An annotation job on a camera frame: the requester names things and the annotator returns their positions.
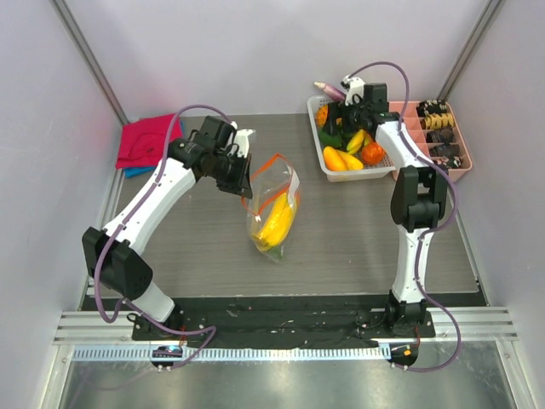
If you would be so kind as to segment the clear orange zip top bag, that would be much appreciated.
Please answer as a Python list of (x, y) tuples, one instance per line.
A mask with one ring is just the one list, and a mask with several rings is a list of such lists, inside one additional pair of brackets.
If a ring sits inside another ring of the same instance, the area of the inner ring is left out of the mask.
[(281, 262), (300, 207), (300, 179), (292, 163), (276, 153), (250, 176), (253, 198), (242, 199), (247, 233), (268, 260)]

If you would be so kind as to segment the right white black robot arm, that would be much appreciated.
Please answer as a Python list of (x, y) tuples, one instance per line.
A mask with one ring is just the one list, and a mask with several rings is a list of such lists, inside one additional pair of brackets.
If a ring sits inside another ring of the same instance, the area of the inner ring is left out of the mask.
[(383, 322), (402, 337), (425, 320), (425, 276), (433, 230), (445, 215), (447, 181), (410, 137), (402, 117), (389, 111), (387, 86), (344, 80), (345, 100), (329, 107), (326, 129), (363, 130), (384, 149), (398, 173), (390, 213), (399, 231), (398, 266)]

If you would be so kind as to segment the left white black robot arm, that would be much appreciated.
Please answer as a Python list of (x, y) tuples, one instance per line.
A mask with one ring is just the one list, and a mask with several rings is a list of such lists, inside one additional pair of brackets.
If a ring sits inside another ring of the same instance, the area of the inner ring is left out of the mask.
[(88, 228), (83, 234), (86, 267), (95, 285), (115, 291), (164, 340), (180, 333), (182, 313), (154, 283), (152, 268), (142, 257), (146, 245), (174, 204), (203, 177), (214, 179), (222, 192), (251, 198), (255, 134), (206, 117), (188, 137), (168, 140), (165, 158), (123, 211), (102, 229)]

